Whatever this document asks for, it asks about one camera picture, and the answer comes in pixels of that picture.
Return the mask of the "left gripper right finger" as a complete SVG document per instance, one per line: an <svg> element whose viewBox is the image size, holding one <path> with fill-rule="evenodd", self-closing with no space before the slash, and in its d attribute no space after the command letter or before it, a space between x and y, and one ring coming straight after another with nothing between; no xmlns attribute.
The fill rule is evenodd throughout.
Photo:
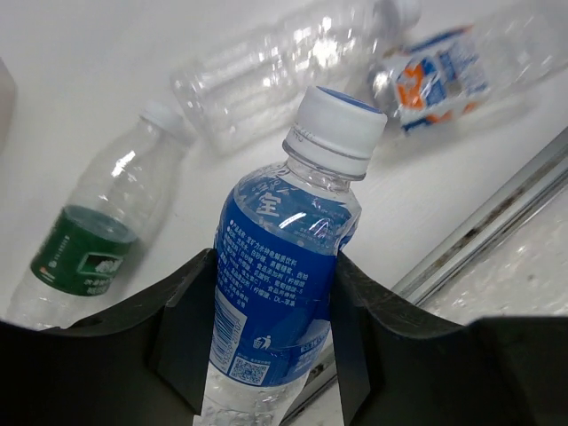
<svg viewBox="0 0 568 426"><path fill-rule="evenodd" d="M348 425L564 425L567 320L430 314L337 259L330 297Z"/></svg>

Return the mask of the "clear bottle orange blue label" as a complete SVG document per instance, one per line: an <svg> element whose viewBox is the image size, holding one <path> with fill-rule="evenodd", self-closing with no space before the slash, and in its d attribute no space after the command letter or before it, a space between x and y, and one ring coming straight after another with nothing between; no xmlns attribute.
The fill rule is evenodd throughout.
<svg viewBox="0 0 568 426"><path fill-rule="evenodd" d="M567 4L516 1L385 53L369 72L378 109L405 133L517 95L567 67Z"/></svg>

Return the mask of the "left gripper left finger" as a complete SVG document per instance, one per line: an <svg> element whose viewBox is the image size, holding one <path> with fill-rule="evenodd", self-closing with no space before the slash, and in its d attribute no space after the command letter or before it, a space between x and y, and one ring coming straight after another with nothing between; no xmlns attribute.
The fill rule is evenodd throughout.
<svg viewBox="0 0 568 426"><path fill-rule="evenodd" d="M216 253L67 329L1 325L4 425L189 425L201 412Z"/></svg>

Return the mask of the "clear bottle green label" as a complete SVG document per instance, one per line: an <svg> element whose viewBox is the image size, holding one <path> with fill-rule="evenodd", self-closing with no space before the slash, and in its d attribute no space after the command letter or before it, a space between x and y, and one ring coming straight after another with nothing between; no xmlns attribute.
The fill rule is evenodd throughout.
<svg viewBox="0 0 568 426"><path fill-rule="evenodd" d="M183 117L156 101L79 177L12 293L6 321L67 328L154 242L191 143Z"/></svg>

